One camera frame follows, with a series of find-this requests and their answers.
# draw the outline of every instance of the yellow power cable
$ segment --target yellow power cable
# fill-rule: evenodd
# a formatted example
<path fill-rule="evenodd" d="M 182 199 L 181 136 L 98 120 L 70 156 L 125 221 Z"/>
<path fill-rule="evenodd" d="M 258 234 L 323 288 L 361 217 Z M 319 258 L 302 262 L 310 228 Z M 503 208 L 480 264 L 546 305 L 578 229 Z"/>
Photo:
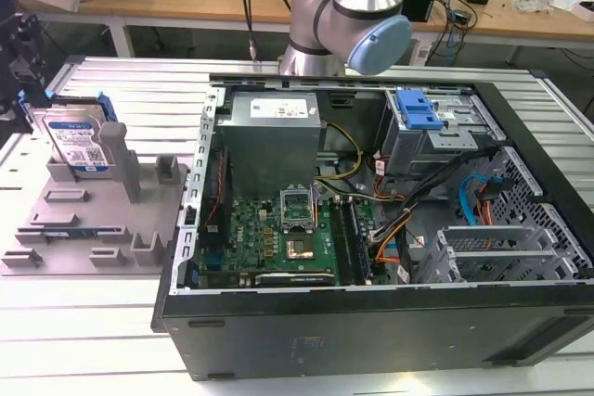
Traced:
<path fill-rule="evenodd" d="M 355 139 L 352 136 L 350 136 L 340 125 L 335 124 L 334 122 L 328 122 L 327 125 L 328 127 L 334 127 L 336 130 L 338 130 L 355 147 L 356 164 L 355 167 L 351 169 L 349 172 L 339 173 L 335 175 L 319 175 L 315 178 L 317 180 L 342 180 L 344 178 L 349 178 L 353 176 L 355 173 L 357 173 L 358 170 L 361 168 L 361 164 L 363 162 L 363 152 L 361 152 L 361 149 L 359 148 L 359 145 L 356 143 Z"/>

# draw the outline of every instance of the hard drive label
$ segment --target hard drive label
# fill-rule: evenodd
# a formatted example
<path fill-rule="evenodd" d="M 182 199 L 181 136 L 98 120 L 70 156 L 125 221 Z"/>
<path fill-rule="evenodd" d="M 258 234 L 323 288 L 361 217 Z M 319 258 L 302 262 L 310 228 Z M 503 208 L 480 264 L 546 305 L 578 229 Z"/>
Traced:
<path fill-rule="evenodd" d="M 70 166 L 96 170 L 109 165 L 103 149 L 93 141 L 95 130 L 90 122 L 52 121 L 47 126 Z"/>

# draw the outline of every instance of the sticker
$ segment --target sticker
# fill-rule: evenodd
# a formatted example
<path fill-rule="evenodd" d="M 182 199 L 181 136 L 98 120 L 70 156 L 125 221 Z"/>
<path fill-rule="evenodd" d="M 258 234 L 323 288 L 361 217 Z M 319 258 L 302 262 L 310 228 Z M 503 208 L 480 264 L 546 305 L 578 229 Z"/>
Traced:
<path fill-rule="evenodd" d="M 456 121 L 456 115 L 451 111 L 438 111 L 437 118 L 439 118 L 441 121 Z"/>
<path fill-rule="evenodd" d="M 385 161 L 375 161 L 375 173 L 379 176 L 385 176 L 386 174 L 386 163 Z"/>
<path fill-rule="evenodd" d="M 415 242 L 410 245 L 411 248 L 426 248 L 425 245 L 425 237 L 424 236 L 415 236 Z"/>
<path fill-rule="evenodd" d="M 88 171 L 108 166 L 103 149 L 92 139 L 95 130 L 90 122 L 52 121 L 47 126 L 59 152 L 70 166 L 86 167 Z"/>
<path fill-rule="evenodd" d="M 307 118 L 305 99 L 252 99 L 252 118 Z"/>
<path fill-rule="evenodd" d="M 410 274 L 405 270 L 405 268 L 402 267 L 401 264 L 398 265 L 398 271 L 396 272 L 398 273 L 400 279 L 407 284 L 408 280 L 410 280 Z"/>
<path fill-rule="evenodd" d="M 43 236 L 70 236 L 68 232 L 42 232 Z"/>

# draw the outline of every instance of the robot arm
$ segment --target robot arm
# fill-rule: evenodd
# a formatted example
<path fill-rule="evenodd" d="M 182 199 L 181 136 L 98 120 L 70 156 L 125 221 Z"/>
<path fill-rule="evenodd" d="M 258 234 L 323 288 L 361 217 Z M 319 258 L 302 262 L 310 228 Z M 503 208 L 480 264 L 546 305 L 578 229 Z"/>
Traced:
<path fill-rule="evenodd" d="M 403 0 L 292 0 L 290 43 L 280 73 L 339 76 L 390 68 L 407 50 L 412 26 Z"/>

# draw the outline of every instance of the table leg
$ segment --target table leg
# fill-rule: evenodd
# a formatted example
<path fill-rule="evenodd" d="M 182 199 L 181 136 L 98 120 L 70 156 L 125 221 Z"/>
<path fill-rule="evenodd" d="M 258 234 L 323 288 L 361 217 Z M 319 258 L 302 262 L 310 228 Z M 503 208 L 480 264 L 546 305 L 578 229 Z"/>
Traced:
<path fill-rule="evenodd" d="M 418 38 L 415 46 L 412 49 L 412 55 L 410 56 L 410 61 L 408 65 L 414 65 L 417 67 L 424 67 L 427 63 L 427 57 L 431 52 L 431 48 L 433 46 L 433 38 L 430 39 L 423 39 Z"/>
<path fill-rule="evenodd" d="M 122 24 L 110 24 L 110 33 L 118 57 L 134 57 L 134 48 L 128 27 Z"/>
<path fill-rule="evenodd" d="M 515 65 L 516 63 L 516 59 L 518 58 L 518 56 L 520 55 L 520 52 L 522 52 L 523 50 L 523 46 L 514 46 L 510 53 L 508 54 L 508 58 L 506 59 L 506 63 L 508 65 Z"/>

